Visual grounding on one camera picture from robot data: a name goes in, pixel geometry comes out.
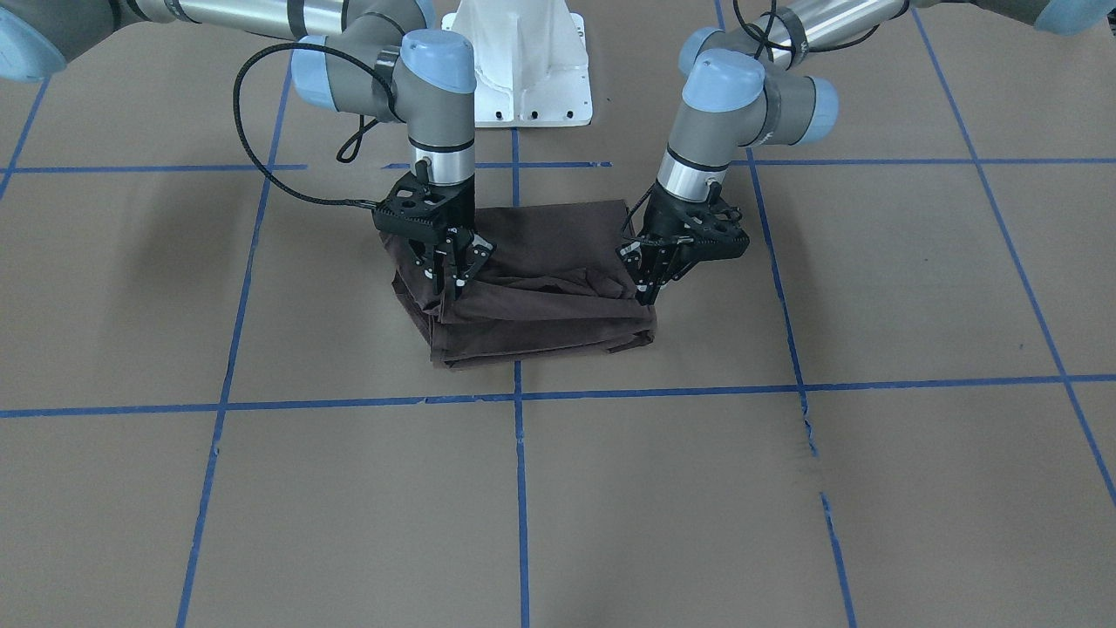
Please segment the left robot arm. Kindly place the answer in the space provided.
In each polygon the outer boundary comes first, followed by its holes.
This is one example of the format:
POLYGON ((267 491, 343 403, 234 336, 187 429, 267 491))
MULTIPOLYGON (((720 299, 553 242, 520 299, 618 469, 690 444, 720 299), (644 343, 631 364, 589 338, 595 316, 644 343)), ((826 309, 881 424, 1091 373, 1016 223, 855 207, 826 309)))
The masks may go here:
POLYGON ((679 109, 653 182, 617 228, 631 297, 652 306, 700 263, 680 305, 754 281, 796 313, 838 305, 1027 297, 980 178, 1072 247, 1067 218, 1113 229, 1112 1, 1060 33, 997 1, 718 1, 725 27, 680 49, 679 109))

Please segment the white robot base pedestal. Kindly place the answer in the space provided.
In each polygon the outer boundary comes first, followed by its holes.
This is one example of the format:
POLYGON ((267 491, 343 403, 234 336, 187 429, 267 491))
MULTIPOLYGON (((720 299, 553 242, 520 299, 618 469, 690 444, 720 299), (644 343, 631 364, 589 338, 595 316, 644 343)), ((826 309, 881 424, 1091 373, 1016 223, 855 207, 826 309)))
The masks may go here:
POLYGON ((462 1, 441 27, 474 48, 478 128, 591 123, 585 25, 565 1, 462 1))

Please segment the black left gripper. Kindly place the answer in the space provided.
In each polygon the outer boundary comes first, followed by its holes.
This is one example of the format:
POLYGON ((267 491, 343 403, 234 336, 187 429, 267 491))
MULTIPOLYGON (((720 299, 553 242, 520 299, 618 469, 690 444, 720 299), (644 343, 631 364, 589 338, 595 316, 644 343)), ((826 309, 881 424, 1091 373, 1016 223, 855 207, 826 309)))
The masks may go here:
POLYGON ((741 212, 721 199, 722 184, 710 183, 706 197, 686 201, 653 184, 620 228, 624 240, 617 255, 635 271, 636 298, 655 303, 660 290, 680 281, 705 261, 742 257, 750 238, 741 228, 741 212))

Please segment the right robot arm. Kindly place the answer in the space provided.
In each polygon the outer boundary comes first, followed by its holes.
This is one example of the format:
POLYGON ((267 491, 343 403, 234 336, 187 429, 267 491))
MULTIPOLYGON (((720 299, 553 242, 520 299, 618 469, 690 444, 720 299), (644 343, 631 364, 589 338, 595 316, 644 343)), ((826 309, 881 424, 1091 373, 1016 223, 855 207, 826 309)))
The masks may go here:
POLYGON ((402 236, 435 294, 459 297, 494 247, 475 228, 473 49, 440 31, 430 1, 4 1, 3 78, 44 83, 127 25, 222 25, 273 38, 254 62, 291 54, 304 102, 360 116, 359 131, 401 123, 408 172, 381 201, 358 202, 402 236))

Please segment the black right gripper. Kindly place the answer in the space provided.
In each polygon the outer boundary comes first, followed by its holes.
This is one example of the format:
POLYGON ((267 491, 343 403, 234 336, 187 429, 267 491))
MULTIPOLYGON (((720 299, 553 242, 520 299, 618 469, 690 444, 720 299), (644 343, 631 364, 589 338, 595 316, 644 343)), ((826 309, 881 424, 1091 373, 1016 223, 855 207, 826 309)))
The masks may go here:
POLYGON ((475 234, 475 178, 433 184, 403 175, 373 210, 376 229, 401 236, 415 254, 427 255, 434 294, 456 301, 490 261, 494 243, 475 234))

